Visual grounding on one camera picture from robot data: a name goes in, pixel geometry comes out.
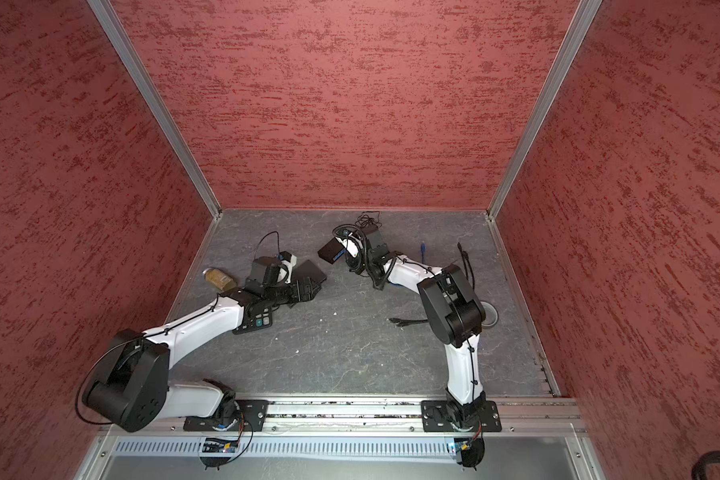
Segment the black power adapter with cable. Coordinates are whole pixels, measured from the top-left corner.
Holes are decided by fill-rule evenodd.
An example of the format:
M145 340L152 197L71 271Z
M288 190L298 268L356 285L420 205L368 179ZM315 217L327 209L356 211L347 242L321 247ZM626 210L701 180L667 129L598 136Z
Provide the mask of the black power adapter with cable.
M382 226L380 220L381 212L376 211L363 211L355 220L355 225L363 232L378 229Z

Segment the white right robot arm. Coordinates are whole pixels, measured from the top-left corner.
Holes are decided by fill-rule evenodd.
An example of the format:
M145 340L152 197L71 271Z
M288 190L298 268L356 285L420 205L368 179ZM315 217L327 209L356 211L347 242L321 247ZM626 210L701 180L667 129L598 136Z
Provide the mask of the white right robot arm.
M350 269L367 274L374 288L393 284L420 296L426 323L445 348L446 418L460 430L477 426L486 402L477 360L486 311L462 269L430 266L392 251L376 227L339 226L333 236Z

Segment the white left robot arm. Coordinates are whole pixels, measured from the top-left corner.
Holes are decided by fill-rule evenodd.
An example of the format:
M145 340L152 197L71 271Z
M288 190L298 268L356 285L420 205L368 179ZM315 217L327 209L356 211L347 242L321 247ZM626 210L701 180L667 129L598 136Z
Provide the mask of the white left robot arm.
M313 262L288 252L254 259L245 282L207 306L159 327L118 332L78 387L75 409L88 408L100 415L101 425L130 433L164 418L198 420L220 432L243 430L231 387L211 379L175 382L171 370L223 334L270 327L277 309L313 300L326 279Z

